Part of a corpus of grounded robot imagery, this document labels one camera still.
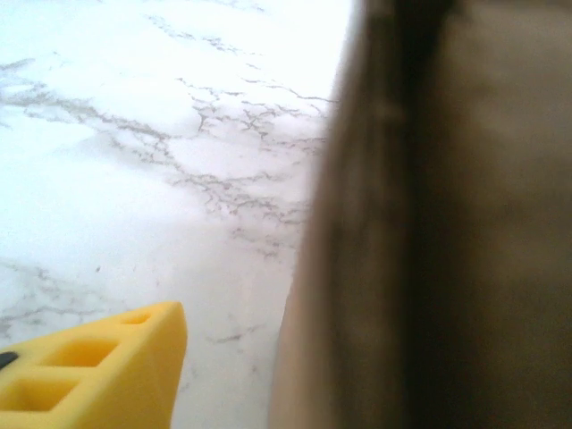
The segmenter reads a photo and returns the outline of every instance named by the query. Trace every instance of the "white marble surface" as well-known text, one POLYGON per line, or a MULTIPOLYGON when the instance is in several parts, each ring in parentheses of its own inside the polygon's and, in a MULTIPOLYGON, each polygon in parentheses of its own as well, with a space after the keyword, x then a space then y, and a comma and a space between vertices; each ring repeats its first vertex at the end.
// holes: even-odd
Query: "white marble surface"
POLYGON ((0 2, 0 346, 177 299, 173 429, 263 428, 348 13, 0 2))

